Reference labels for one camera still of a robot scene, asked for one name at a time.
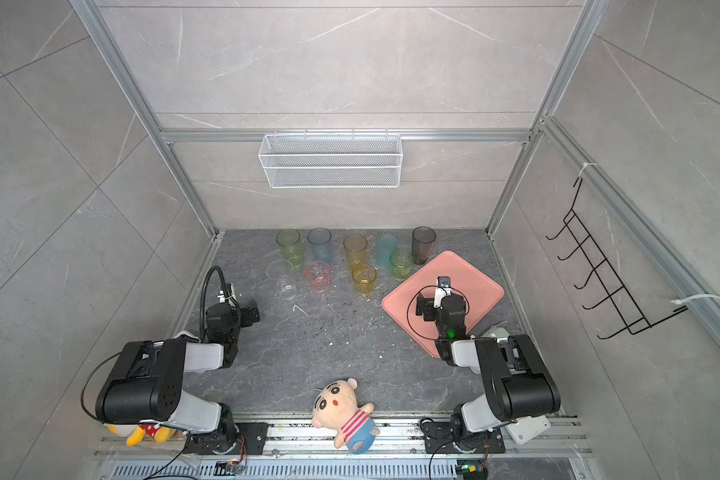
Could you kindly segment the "pink plastic tray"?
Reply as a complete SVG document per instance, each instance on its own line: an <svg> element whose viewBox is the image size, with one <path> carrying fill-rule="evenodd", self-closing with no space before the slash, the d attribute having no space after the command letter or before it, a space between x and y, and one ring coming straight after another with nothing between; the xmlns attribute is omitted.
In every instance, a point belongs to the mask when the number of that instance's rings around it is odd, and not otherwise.
<svg viewBox="0 0 720 480"><path fill-rule="evenodd" d="M421 289L425 298L433 298L438 276L448 276L452 292L469 303L465 318L467 334L476 332L476 325L504 296L497 282L451 251L437 255L386 295L381 302L384 311L433 358L438 357L434 343L437 329L433 322L425 322L415 314L415 298Z"/></svg>

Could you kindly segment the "clear glass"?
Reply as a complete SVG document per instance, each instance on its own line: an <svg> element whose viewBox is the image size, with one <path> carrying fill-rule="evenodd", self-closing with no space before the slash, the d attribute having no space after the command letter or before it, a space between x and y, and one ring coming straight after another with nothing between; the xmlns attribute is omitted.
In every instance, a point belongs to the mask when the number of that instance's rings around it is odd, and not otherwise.
<svg viewBox="0 0 720 480"><path fill-rule="evenodd" d="M297 286L293 277L293 266L285 259L271 262L266 269L267 277L276 285L279 297L283 300L293 300L297 295Z"/></svg>

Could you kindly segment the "tall green glass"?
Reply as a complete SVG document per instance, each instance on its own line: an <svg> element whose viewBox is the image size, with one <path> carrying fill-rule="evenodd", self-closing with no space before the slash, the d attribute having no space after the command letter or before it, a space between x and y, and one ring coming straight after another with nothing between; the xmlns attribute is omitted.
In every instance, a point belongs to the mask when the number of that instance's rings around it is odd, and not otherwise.
<svg viewBox="0 0 720 480"><path fill-rule="evenodd" d="M276 243L283 258L294 268L303 265L304 254L300 232L296 229L284 229L277 233Z"/></svg>

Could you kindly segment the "tall yellow glass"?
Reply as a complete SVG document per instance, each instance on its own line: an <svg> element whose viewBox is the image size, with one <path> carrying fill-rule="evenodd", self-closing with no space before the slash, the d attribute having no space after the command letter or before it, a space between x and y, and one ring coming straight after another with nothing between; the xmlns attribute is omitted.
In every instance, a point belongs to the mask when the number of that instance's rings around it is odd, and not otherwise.
<svg viewBox="0 0 720 480"><path fill-rule="evenodd" d="M343 248L347 264L354 271L367 262L368 240L364 235L352 233L345 237Z"/></svg>

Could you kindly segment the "tall blue glass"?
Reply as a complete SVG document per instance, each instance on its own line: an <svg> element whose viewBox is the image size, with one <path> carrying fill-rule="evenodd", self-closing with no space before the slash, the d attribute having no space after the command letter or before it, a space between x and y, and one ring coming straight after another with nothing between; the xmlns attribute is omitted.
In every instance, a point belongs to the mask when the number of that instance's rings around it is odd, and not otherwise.
<svg viewBox="0 0 720 480"><path fill-rule="evenodd" d="M322 261L327 264L332 262L332 234L329 229L324 227L313 228L307 235L307 242L315 261Z"/></svg>

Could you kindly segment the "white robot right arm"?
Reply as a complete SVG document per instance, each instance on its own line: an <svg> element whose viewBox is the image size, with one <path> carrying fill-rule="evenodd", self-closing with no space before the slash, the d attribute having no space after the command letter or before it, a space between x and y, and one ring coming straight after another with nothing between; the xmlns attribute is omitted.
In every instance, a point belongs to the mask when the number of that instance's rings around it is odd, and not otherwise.
<svg viewBox="0 0 720 480"><path fill-rule="evenodd" d="M503 428L520 445L545 433L551 427L548 416L560 409L561 396L531 338L501 328L470 337L465 326L467 298L449 286L431 288L432 298L418 292L409 308L435 325L437 336L431 341L436 355L450 366L479 375L484 390L451 414L449 437L454 447L474 450Z"/></svg>

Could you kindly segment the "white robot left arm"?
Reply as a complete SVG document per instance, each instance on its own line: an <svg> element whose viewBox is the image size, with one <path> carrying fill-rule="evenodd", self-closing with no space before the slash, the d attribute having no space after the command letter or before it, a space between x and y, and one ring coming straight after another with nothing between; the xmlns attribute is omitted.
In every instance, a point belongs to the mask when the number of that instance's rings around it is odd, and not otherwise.
<svg viewBox="0 0 720 480"><path fill-rule="evenodd" d="M230 407L189 393L183 383L186 373L232 366L240 330L260 321L258 305L250 301L241 307L235 299L226 299L206 308L204 320L201 336L182 331L166 340L127 343L114 356L116 362L97 395L95 419L112 431L153 430L157 441L182 432L188 453L241 453L244 434Z"/></svg>

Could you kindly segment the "pale green box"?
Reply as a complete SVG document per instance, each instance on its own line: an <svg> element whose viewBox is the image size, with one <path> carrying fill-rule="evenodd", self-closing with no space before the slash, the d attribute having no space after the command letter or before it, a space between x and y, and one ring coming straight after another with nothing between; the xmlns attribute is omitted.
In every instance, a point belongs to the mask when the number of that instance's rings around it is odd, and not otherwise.
<svg viewBox="0 0 720 480"><path fill-rule="evenodd" d="M492 326L483 333L483 337L490 337L495 339L507 338L509 336L510 333L505 328L498 325Z"/></svg>

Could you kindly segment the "short green glass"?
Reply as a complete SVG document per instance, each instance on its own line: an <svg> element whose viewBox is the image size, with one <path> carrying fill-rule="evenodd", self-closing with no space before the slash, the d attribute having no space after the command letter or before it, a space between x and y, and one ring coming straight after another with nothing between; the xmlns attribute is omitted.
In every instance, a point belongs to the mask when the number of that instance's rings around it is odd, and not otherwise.
<svg viewBox="0 0 720 480"><path fill-rule="evenodd" d="M392 277L403 282L411 275L413 266L413 257L409 249L397 248L390 255L390 267Z"/></svg>

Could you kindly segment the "dark grey glass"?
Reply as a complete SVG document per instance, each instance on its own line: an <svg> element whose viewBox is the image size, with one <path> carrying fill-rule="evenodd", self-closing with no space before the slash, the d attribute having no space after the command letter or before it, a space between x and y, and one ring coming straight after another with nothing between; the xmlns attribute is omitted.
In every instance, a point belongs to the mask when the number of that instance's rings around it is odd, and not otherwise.
<svg viewBox="0 0 720 480"><path fill-rule="evenodd" d="M427 262L436 239L436 231L428 226L418 226L412 231L411 252L414 264L424 265Z"/></svg>

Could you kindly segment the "short yellow glass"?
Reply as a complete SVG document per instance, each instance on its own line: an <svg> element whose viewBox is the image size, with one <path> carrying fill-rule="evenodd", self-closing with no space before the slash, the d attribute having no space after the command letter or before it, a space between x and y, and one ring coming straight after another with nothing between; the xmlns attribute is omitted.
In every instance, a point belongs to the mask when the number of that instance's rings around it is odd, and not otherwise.
<svg viewBox="0 0 720 480"><path fill-rule="evenodd" d="M367 263L358 265L352 270L355 291L362 296L369 296L374 290L377 276L377 270L373 266Z"/></svg>

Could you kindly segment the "teal dimpled glass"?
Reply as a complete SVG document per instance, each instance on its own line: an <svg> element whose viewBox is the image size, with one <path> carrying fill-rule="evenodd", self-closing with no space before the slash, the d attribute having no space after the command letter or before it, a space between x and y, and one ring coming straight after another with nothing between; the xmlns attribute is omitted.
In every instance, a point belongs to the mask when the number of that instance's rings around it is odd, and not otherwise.
<svg viewBox="0 0 720 480"><path fill-rule="evenodd" d="M392 268L390 258L397 250L398 237L389 232L380 234L375 240L375 258L379 268L390 270Z"/></svg>

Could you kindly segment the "short pink glass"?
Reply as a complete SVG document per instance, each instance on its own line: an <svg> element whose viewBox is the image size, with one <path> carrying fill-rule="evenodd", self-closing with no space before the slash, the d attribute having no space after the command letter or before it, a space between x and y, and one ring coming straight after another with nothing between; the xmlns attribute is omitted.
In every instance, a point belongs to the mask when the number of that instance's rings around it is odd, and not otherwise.
<svg viewBox="0 0 720 480"><path fill-rule="evenodd" d="M304 275L314 292L325 292L331 288L331 266L324 261L308 262L304 268Z"/></svg>

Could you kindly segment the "boy plush doll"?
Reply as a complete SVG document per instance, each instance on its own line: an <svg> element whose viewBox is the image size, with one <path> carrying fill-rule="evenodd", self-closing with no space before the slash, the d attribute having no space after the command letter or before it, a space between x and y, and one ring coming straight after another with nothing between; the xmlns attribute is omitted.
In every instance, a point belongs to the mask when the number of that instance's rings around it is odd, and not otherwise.
<svg viewBox="0 0 720 480"><path fill-rule="evenodd" d="M346 448L351 454L363 454L380 434L371 414L374 405L357 403L358 382L354 378L336 380L317 395L312 407L312 425L332 430L336 449Z"/></svg>

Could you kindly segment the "yellow plush toy red dress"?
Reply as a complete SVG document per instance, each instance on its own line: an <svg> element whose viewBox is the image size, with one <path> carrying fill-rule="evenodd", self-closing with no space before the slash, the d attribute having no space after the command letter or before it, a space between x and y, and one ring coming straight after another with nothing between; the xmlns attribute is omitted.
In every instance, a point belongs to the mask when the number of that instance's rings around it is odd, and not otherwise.
<svg viewBox="0 0 720 480"><path fill-rule="evenodd" d="M106 428L114 435L125 438L127 446L135 446L141 443L146 437L154 441L164 443L170 440L177 431L161 425L114 425L106 424Z"/></svg>

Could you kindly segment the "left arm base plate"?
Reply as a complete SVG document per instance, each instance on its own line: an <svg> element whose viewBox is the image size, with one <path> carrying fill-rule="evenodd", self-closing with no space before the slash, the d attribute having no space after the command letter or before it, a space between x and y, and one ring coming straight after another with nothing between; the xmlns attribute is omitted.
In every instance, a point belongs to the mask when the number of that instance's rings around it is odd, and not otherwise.
<svg viewBox="0 0 720 480"><path fill-rule="evenodd" d="M190 434L183 450L197 455L261 455L269 424L262 422L221 425L210 433Z"/></svg>

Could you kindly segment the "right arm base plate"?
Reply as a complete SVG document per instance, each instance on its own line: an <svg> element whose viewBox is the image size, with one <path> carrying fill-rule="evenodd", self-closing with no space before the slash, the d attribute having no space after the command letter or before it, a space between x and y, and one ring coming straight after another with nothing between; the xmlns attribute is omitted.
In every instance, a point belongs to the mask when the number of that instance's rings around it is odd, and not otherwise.
<svg viewBox="0 0 720 480"><path fill-rule="evenodd" d="M506 452L499 431L455 433L449 422L425 417L418 427L424 438L427 454L503 454Z"/></svg>

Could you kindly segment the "aluminium rail at front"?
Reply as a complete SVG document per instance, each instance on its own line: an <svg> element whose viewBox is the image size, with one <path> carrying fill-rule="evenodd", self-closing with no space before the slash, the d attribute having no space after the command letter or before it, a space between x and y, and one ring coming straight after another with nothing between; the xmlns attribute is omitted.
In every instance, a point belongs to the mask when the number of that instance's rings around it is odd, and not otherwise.
<svg viewBox="0 0 720 480"><path fill-rule="evenodd" d="M576 417L551 417L551 427L520 445L501 430L503 454L427 454L418 427L425 417L448 422L443 412L378 413L380 434L361 455L338 450L327 429L305 414L243 414L239 423L268 423L261 455L181 453L183 439L127 449L103 437L86 479L600 479Z"/></svg>

